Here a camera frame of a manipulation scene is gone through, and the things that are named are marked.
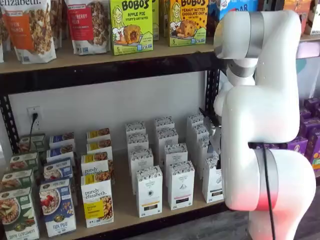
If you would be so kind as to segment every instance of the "cartoon woman illustration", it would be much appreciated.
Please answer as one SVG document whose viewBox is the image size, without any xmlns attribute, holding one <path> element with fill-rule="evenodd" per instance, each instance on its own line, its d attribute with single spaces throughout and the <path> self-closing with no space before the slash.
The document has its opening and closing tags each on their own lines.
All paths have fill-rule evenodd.
<svg viewBox="0 0 320 240">
<path fill-rule="evenodd" d="M 117 44 L 127 44 L 124 37 L 124 21 L 123 13 L 119 6 L 116 6 L 112 11 L 112 25 L 115 28 L 112 29 L 113 40 Z"/>
<path fill-rule="evenodd" d="M 177 27 L 180 27 L 181 17 L 180 17 L 181 7 L 179 3 L 175 2 L 171 10 L 171 23 L 170 30 L 175 31 Z"/>
</svg>

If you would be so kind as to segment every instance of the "green box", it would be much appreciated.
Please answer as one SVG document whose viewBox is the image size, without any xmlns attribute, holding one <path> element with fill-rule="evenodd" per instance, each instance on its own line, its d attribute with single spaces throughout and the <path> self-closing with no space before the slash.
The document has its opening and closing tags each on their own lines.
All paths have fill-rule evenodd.
<svg viewBox="0 0 320 240">
<path fill-rule="evenodd" d="M 159 40 L 159 0 L 152 0 L 153 41 Z"/>
<path fill-rule="evenodd" d="M 110 0 L 114 55 L 154 49 L 151 0 Z"/>
</svg>

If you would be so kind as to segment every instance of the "bowl of cereal image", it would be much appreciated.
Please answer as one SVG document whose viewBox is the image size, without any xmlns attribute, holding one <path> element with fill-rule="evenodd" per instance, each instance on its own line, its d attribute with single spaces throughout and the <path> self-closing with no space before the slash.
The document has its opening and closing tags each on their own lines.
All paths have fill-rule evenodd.
<svg viewBox="0 0 320 240">
<path fill-rule="evenodd" d="M 61 197 L 57 190 L 47 190 L 40 192 L 40 202 L 43 215 L 47 216 L 54 213 L 60 206 Z"/>
<path fill-rule="evenodd" d="M 14 223 L 20 213 L 21 208 L 16 198 L 0 200 L 0 217 L 3 225 Z"/>
</svg>

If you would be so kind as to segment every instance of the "white wall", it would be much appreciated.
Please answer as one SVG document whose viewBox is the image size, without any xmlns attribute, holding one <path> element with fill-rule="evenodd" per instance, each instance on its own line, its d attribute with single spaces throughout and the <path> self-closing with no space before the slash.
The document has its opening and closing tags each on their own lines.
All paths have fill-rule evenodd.
<svg viewBox="0 0 320 240">
<path fill-rule="evenodd" d="M 20 136 L 30 131 L 27 108 L 40 106 L 42 131 L 48 136 L 75 131 L 77 152 L 84 153 L 85 133 L 105 127 L 110 128 L 114 149 L 125 149 L 125 123 L 137 120 L 147 121 L 147 131 L 151 133 L 152 119 L 173 116 L 178 134 L 184 137 L 186 117 L 197 113 L 198 107 L 204 105 L 204 88 L 205 73 L 193 72 L 9 97 Z M 1 145 L 5 143 L 3 138 L 7 138 L 6 132 L 0 134 Z M 153 132 L 149 138 L 154 139 Z M 8 161 L 11 150 L 5 145 L 3 151 Z"/>
</svg>

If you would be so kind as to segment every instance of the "purple box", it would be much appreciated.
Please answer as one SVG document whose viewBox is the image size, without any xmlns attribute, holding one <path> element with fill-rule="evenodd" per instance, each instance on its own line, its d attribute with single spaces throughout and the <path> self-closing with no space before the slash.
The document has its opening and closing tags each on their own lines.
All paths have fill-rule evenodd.
<svg viewBox="0 0 320 240">
<path fill-rule="evenodd" d="M 305 107 L 301 107 L 300 108 L 300 117 L 302 117 L 303 119 L 309 119 L 309 118 L 311 118 L 311 112 L 308 109 L 306 109 Z"/>
<path fill-rule="evenodd" d="M 309 139 L 311 130 L 320 129 L 320 118 L 313 117 L 300 123 L 299 136 Z"/>
<path fill-rule="evenodd" d="M 306 149 L 307 149 L 307 144 L 308 144 L 308 139 L 306 139 L 302 136 L 297 136 L 292 141 L 282 143 L 280 148 L 293 150 L 293 151 L 299 152 L 302 155 L 304 155 L 306 152 Z"/>
<path fill-rule="evenodd" d="M 305 157 L 309 160 L 314 171 L 320 169 L 320 130 L 313 131 L 306 146 Z"/>
<path fill-rule="evenodd" d="M 315 106 L 319 105 L 319 103 L 320 103 L 320 98 L 313 97 L 313 98 L 309 98 L 309 99 L 304 100 L 303 105 L 310 112 L 313 112 L 315 109 Z"/>
</svg>

